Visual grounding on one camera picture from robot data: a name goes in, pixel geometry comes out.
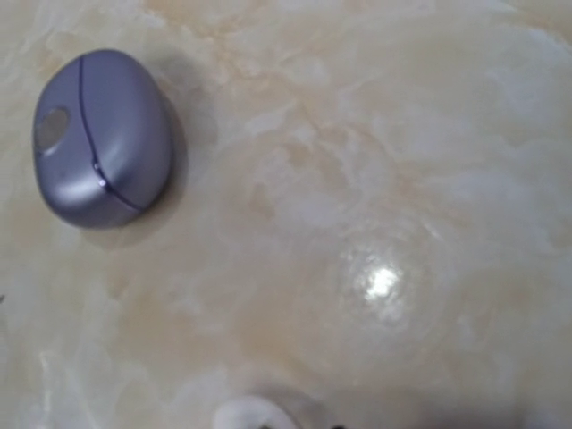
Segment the purple earbud charging case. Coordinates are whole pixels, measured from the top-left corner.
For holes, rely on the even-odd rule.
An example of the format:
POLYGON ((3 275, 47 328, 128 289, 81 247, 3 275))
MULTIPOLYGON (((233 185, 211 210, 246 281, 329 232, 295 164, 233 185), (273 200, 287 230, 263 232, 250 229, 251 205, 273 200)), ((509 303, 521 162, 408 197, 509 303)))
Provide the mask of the purple earbud charging case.
POLYGON ((80 55, 51 78, 35 108, 32 145, 42 198, 80 228, 142 215, 171 173, 164 97, 147 69, 118 50, 80 55))

